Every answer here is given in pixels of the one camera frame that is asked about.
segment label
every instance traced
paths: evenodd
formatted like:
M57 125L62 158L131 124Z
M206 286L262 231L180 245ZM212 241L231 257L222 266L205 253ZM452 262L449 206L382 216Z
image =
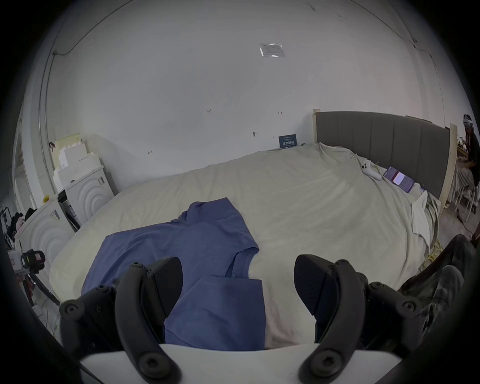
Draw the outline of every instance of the label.
M68 200L65 200L63 203L62 203L62 206L63 206L63 210L70 214L70 216L72 217L77 217L75 211L73 210L72 208L72 205L70 204L70 202Z
M297 135L279 136L280 148L295 147L297 145Z
M285 57L281 44L260 44L262 57Z
M54 210L51 214L50 214L50 217L55 219L55 220L60 220L60 216L59 214L57 213L57 210Z

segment white game controller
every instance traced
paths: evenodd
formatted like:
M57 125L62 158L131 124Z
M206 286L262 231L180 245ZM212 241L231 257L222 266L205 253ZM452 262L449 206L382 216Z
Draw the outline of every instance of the white game controller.
M361 171L367 175L367 176L370 176L371 178L375 179L375 180L381 180L382 179L382 175L380 173L377 173L375 172L374 170L372 170L372 166L370 165L370 161L366 160L362 163L361 165Z

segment wooden bed frame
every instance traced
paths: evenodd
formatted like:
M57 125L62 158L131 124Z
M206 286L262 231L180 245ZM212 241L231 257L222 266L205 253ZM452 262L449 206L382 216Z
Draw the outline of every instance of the wooden bed frame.
M445 206L456 165L457 126L410 116L313 110L314 142L348 148L418 182Z

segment wrinkled sheet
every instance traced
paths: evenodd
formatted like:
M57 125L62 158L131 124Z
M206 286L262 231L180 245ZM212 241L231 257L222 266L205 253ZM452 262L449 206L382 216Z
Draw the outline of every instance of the wrinkled sheet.
M312 342L315 320L293 283L299 254L347 259L369 281L398 289L415 275L427 252L412 232L411 204L420 197L420 186L405 193L386 179L373 180L362 173L362 160L344 148L309 144L132 186L68 242L53 262L50 283L61 300L77 298L105 236L169 221L194 201L227 197L260 248L249 278L262 281L265 346ZM431 244L439 207L429 194L425 213Z

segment white towel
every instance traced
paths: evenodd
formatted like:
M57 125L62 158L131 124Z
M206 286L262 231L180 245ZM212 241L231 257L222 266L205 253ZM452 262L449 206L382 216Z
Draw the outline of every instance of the white towel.
M412 231L413 233L422 236L425 240L425 244L427 244L427 248L430 248L430 228L425 215L427 197L427 191L423 191L418 200L412 203Z

